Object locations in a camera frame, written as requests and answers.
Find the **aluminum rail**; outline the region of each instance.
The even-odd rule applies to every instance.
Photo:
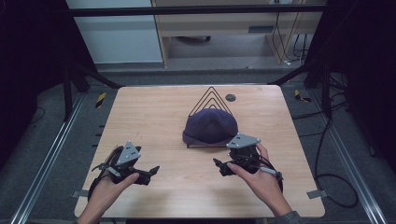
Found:
[[[65,121],[64,124],[62,125],[61,130],[58,132],[58,135],[56,136],[54,142],[52,143],[52,146],[47,154],[47,157],[44,159],[40,169],[37,172],[37,175],[35,176],[35,179],[31,187],[29,188],[28,192],[23,198],[17,211],[14,213],[10,223],[22,224],[25,223],[27,218],[29,217],[30,212],[33,209],[33,206],[35,205],[35,201],[37,200],[38,195],[43,189],[44,184],[46,183],[46,180],[50,174],[50,171],[52,170],[52,167],[56,161],[56,158],[58,157],[58,154],[61,151],[62,146],[64,145],[66,136],[69,134],[71,127],[73,126],[78,111],[80,110],[84,96],[85,96],[84,93],[78,94],[77,99],[73,106],[74,107],[73,113],[71,114],[69,120]]]

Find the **metal bracket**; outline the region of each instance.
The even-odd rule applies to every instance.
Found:
[[[251,145],[256,145],[260,143],[262,140],[260,138],[248,136],[242,133],[238,133],[229,143],[227,143],[226,147],[228,148],[241,148],[248,147]]]
[[[78,198],[78,197],[88,197],[88,191],[85,189],[82,190],[73,190],[72,195],[70,195],[73,198]]]
[[[329,196],[326,190],[319,190],[319,189],[308,191],[306,194],[308,195],[309,199],[326,198]]]
[[[119,160],[116,165],[122,165],[126,162],[136,160],[140,157],[140,152],[132,144],[131,141],[126,142],[124,149],[122,150]]]

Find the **right hand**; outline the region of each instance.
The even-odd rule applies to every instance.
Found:
[[[260,155],[269,160],[267,149],[260,143],[256,147],[260,151]],[[245,180],[254,194],[267,204],[276,217],[281,217],[291,212],[291,208],[273,175],[260,169],[255,174],[251,174],[236,164],[227,163],[227,165],[236,175]]]

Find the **table surface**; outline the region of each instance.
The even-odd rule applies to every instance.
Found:
[[[188,115],[210,86],[124,87],[116,96],[91,168],[104,162],[116,145],[141,146],[135,168],[160,165],[148,186],[132,185],[104,217],[200,218],[273,217],[246,183],[236,175],[222,176],[213,158],[229,161],[225,147],[187,148],[182,141]],[[284,176],[284,195],[302,217],[321,217],[320,198],[306,193],[316,185],[308,167],[282,91],[269,85],[213,86],[226,102],[240,133],[258,137],[271,163]],[[236,100],[225,100],[233,94]],[[99,171],[87,174],[89,189]],[[80,197],[78,217],[87,204]]]

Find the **gray sleeve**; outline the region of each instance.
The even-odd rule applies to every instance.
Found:
[[[304,224],[303,219],[296,211],[287,213],[283,217],[277,217],[275,219],[276,224]]]

